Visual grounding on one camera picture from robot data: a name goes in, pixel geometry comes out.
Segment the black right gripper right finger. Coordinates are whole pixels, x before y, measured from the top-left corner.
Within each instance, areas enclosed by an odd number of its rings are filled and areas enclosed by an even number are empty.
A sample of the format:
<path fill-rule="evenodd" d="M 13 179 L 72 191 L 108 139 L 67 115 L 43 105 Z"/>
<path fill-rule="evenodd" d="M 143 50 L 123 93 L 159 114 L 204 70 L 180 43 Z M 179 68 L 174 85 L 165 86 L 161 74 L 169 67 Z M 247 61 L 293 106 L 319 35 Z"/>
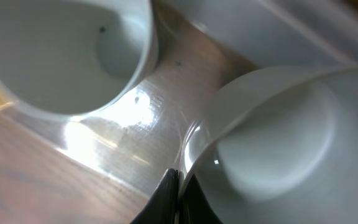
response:
<path fill-rule="evenodd" d="M 179 201 L 179 224 L 222 224 L 193 175 Z"/>

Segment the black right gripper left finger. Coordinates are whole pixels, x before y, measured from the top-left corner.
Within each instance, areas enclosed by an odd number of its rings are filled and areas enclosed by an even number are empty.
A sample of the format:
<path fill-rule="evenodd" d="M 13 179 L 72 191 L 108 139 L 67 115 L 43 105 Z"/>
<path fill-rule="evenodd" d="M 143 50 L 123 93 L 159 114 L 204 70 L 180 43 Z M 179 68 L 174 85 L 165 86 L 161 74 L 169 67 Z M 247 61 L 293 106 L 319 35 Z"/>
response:
<path fill-rule="evenodd" d="M 131 224 L 174 224 L 178 200 L 178 171 L 167 169 L 150 200 Z"/>

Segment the white plastic bowl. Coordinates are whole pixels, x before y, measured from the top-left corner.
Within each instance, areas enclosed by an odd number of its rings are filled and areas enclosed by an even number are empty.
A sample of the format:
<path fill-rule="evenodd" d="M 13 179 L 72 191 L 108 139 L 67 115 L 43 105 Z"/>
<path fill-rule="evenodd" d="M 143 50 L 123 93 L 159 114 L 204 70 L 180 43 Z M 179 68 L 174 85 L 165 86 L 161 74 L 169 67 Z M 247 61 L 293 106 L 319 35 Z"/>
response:
<path fill-rule="evenodd" d="M 183 143 L 223 223 L 358 223 L 358 65 L 270 67 L 223 86 Z"/>

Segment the white plastic cup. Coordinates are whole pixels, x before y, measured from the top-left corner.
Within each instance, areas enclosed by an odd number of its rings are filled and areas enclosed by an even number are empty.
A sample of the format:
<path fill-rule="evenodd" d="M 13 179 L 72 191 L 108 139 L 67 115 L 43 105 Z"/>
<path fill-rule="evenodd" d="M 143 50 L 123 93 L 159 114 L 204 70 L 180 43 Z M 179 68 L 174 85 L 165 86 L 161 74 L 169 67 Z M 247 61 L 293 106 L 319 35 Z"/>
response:
<path fill-rule="evenodd" d="M 29 116 L 92 116 L 135 88 L 157 58 L 149 0 L 0 0 L 0 88 Z"/>

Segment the clear plastic storage container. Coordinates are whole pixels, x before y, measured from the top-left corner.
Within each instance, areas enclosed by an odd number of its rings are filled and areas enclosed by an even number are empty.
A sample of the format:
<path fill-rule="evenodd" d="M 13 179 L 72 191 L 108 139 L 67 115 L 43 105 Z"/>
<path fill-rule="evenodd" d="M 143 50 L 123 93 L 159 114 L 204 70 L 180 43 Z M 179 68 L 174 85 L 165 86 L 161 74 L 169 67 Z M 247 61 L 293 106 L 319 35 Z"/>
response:
<path fill-rule="evenodd" d="M 154 1 L 159 43 L 155 70 L 107 113 L 44 121 L 10 110 L 0 178 L 17 194 L 81 200 L 146 201 L 179 163 L 191 122 L 220 87 L 261 67 Z"/>

